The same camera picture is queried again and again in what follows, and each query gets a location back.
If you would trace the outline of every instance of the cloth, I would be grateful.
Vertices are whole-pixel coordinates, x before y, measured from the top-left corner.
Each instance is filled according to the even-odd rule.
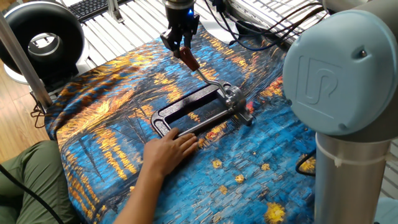
[[[266,40],[246,44],[267,45]],[[167,177],[154,223],[313,223],[315,181],[295,172],[314,132],[283,96],[285,50],[228,46],[203,27],[192,52],[210,80],[240,87],[256,117],[229,119],[198,136],[200,150]],[[205,83],[160,39],[70,82],[47,110],[70,199],[87,223],[112,223],[134,188],[144,144],[158,138],[151,115]],[[223,110],[214,101],[172,123],[182,131]],[[306,171],[315,161],[305,163]]]
[[[80,223],[68,198],[67,180],[55,141],[42,141],[2,164],[47,202],[65,224]],[[0,223],[57,223],[34,198],[0,173]]]

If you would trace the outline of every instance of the metal pole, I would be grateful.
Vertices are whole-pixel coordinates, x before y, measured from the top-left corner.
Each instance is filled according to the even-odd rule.
[[[315,224],[373,224],[391,142],[316,140]]]
[[[119,11],[118,0],[107,0],[108,2],[108,13],[111,17],[116,20],[116,22],[121,23],[124,22],[124,19]]]
[[[36,99],[42,104],[43,108],[46,110],[52,104],[52,100],[50,99],[49,94],[45,90],[44,85],[40,81],[39,76],[34,70],[29,59],[27,58],[24,50],[22,49],[17,38],[12,32],[6,19],[1,13],[0,13],[0,41],[4,44],[7,51],[11,55],[12,59],[14,59],[19,70],[21,71],[26,81],[32,88],[32,91]]]

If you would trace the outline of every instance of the black cable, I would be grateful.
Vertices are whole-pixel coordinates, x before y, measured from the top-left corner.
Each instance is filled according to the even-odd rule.
[[[279,33],[279,32],[283,32],[284,30],[287,30],[289,27],[292,27],[294,24],[289,25],[289,26],[285,27],[284,29],[279,30],[279,31],[277,31],[277,32],[271,32],[271,30],[272,30],[273,28],[275,28],[277,25],[281,24],[281,23],[282,23],[283,21],[285,21],[286,19],[288,19],[290,16],[293,16],[294,14],[298,13],[299,11],[305,9],[306,7],[310,7],[310,6],[322,6],[322,4],[320,4],[319,2],[313,2],[313,3],[306,4],[305,6],[302,6],[302,7],[298,8],[298,9],[296,9],[295,11],[291,12],[289,15],[285,16],[285,17],[284,17],[283,19],[281,19],[279,22],[277,22],[276,24],[274,24],[273,26],[271,26],[270,28],[266,29],[266,30],[263,31],[263,32],[258,32],[258,31],[256,31],[256,30],[253,30],[253,29],[249,28],[249,27],[246,27],[246,26],[243,25],[243,24],[237,23],[237,25],[241,26],[242,28],[244,28],[244,29],[246,29],[246,30],[248,30],[248,31],[250,31],[250,32],[257,33],[257,34],[264,34],[264,35],[277,34],[277,33]]]
[[[8,171],[1,164],[0,164],[0,172],[2,172],[12,183],[17,185],[22,190],[24,190],[26,193],[28,193],[30,196],[32,196],[32,198],[34,198],[38,202],[40,202],[43,205],[43,207],[51,213],[51,215],[54,217],[54,219],[59,224],[63,224],[63,221],[61,220],[61,218],[55,213],[55,211],[50,207],[50,205],[45,203],[45,201],[42,198],[40,198],[37,194],[35,194],[33,191],[31,191],[31,189],[25,187],[17,179],[15,179],[10,173],[8,173]]]
[[[315,25],[317,25],[318,23],[322,22],[323,19],[324,19],[326,16],[327,16],[327,14],[325,14],[324,16],[322,16],[322,18],[321,18],[316,24],[312,25],[312,27],[315,26]],[[289,38],[294,37],[295,35],[300,35],[300,34],[304,33],[304,31],[306,31],[306,30],[300,31],[300,32],[298,32],[298,33],[295,33],[295,34],[289,36],[289,37],[286,37],[283,41],[286,41],[286,40],[288,40]]]
[[[40,102],[37,101],[36,97],[34,96],[33,92],[30,92],[30,95],[33,97],[33,99],[36,102],[35,107],[33,108],[33,111],[30,112],[30,117],[32,118],[36,118],[36,122],[35,122],[35,128],[44,128],[45,124],[43,124],[42,126],[37,126],[37,122],[39,121],[39,117],[41,116],[45,116],[42,112],[42,110],[40,109]]]
[[[227,28],[225,28],[223,25],[220,24],[220,22],[218,21],[217,17],[213,14],[213,10],[211,10],[211,7],[210,7],[210,5],[208,4],[208,2],[205,1],[205,3],[206,3],[206,5],[207,5],[207,8],[209,9],[211,15],[213,16],[214,20],[217,22],[217,24],[218,24],[222,29],[224,29],[224,30],[226,30],[226,31],[229,32],[229,30],[228,30]],[[253,36],[257,36],[257,35],[274,35],[274,34],[277,34],[277,33],[279,33],[279,32],[283,32],[283,31],[287,30],[289,27],[292,27],[294,24],[292,24],[292,25],[290,25],[290,26],[288,26],[288,27],[285,27],[284,29],[279,30],[279,31],[277,31],[277,32],[271,32],[271,29],[275,28],[275,27],[276,27],[277,25],[279,25],[281,22],[285,21],[285,20],[288,19],[290,16],[293,16],[294,14],[296,14],[296,13],[298,13],[299,11],[305,9],[306,7],[309,7],[309,6],[316,6],[316,5],[322,5],[322,4],[320,4],[320,3],[318,3],[318,2],[313,2],[313,3],[309,3],[309,4],[305,5],[305,6],[302,6],[302,7],[298,8],[298,9],[296,9],[294,12],[290,13],[289,15],[287,15],[286,17],[284,17],[282,20],[280,20],[279,22],[277,22],[276,24],[274,24],[274,25],[271,26],[270,28],[268,28],[268,29],[266,29],[266,30],[264,30],[264,31],[262,31],[262,32],[259,32],[259,31],[250,29],[250,28],[248,28],[248,27],[246,27],[246,26],[243,26],[242,24],[240,24],[240,23],[238,23],[238,22],[235,22],[237,25],[243,26],[244,28],[247,28],[247,30],[250,30],[251,32],[254,32],[255,34],[237,34],[237,33],[235,33],[235,32],[232,32],[232,33],[233,33],[234,35],[240,35],[240,36],[242,36],[242,37],[253,37]]]
[[[314,9],[313,11],[311,11],[310,13],[308,13],[303,19],[299,20],[298,22],[294,23],[294,26],[292,28],[290,28],[282,37],[280,37],[278,40],[274,41],[273,43],[271,43],[268,46],[265,47],[261,47],[259,49],[254,49],[248,46],[245,46],[238,38],[235,37],[235,35],[233,34],[233,31],[231,30],[230,26],[228,25],[224,15],[222,13],[220,13],[221,18],[223,19],[225,25],[227,26],[227,29],[229,31],[229,33],[232,35],[233,39],[242,47],[248,49],[248,50],[252,50],[252,51],[260,51],[260,50],[266,50],[269,49],[279,43],[281,43],[285,37],[287,37],[294,29],[296,29],[301,23],[303,23],[304,21],[306,21],[308,18],[318,14],[319,12],[322,12],[324,9],[323,7],[319,7],[317,9]]]
[[[298,164],[296,165],[296,172],[298,172],[299,174],[315,177],[314,173],[308,173],[308,172],[301,171],[300,166],[303,165],[303,163],[306,162],[307,160],[309,160],[311,157],[313,157],[316,153],[317,153],[317,150],[314,149],[313,151],[308,153],[308,155],[306,155],[302,160],[300,160],[300,162],[298,162]]]

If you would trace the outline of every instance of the person's hand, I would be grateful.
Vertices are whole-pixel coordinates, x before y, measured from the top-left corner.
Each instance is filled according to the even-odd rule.
[[[153,139],[145,144],[144,165],[150,173],[165,177],[180,162],[198,148],[197,137],[186,134],[173,140],[178,128],[173,128],[162,139]]]

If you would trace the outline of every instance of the person's leg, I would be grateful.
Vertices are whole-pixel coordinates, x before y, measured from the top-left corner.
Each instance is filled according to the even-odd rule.
[[[15,177],[19,182],[23,183],[22,159],[28,153],[25,150],[17,157],[14,157],[1,165]],[[24,191],[15,186],[3,173],[0,172],[0,223],[16,223],[19,212],[22,207],[22,197]]]
[[[22,183],[47,204],[65,224],[79,223],[68,198],[67,180],[63,173],[57,143],[43,141],[27,149],[21,159]],[[24,193],[17,223],[56,223],[51,214],[34,198]]]

